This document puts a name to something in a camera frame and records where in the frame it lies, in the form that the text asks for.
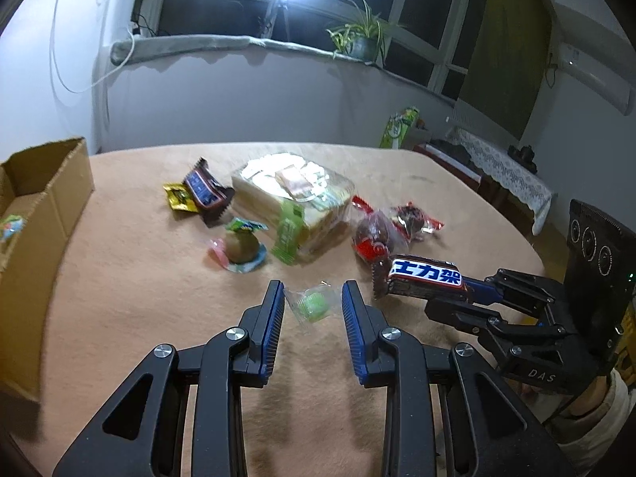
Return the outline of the right beige sleeve forearm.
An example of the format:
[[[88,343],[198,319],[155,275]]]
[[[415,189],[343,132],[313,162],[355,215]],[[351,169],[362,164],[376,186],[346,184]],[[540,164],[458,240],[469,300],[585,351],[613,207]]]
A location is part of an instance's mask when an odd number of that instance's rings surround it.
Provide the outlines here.
[[[581,406],[571,405],[548,424],[548,432],[562,449],[577,476],[587,476],[607,454],[635,407],[630,390],[614,369],[604,381],[605,394],[594,390],[581,396]]]

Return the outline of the person's right hand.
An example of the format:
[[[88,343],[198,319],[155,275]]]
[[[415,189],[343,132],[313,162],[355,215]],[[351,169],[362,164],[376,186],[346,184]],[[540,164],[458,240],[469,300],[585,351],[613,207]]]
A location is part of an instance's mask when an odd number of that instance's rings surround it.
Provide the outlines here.
[[[604,401],[607,393],[605,377],[596,378],[588,388],[577,396],[557,394],[550,390],[521,384],[518,393],[537,416],[550,416],[563,411],[569,416],[584,416]]]

